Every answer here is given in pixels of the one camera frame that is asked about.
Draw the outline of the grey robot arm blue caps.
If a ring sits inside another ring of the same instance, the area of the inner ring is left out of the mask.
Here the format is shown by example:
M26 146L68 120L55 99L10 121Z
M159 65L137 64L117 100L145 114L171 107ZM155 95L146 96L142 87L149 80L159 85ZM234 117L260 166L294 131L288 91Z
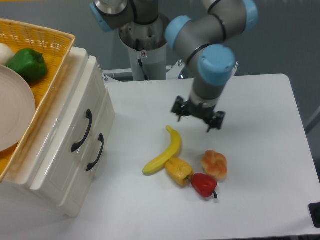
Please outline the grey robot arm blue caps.
M207 14L197 21L185 15L169 20L157 0L94 0L90 9L103 31L118 30L134 81L166 79L171 48L194 77L189 99L177 97L171 112L220 129L225 113L215 107L238 66L223 43L254 28L259 12L252 0L205 0L203 5Z

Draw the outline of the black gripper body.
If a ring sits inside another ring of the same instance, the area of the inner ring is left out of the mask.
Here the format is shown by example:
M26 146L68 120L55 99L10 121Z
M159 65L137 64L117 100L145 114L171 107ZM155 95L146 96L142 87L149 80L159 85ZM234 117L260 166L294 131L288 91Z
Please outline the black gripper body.
M195 117L203 120L205 124L211 126L211 129L220 130L226 113L224 111L215 112L215 107L204 107L203 103L196 105L191 100L184 101L181 96L177 96L171 112L181 117Z

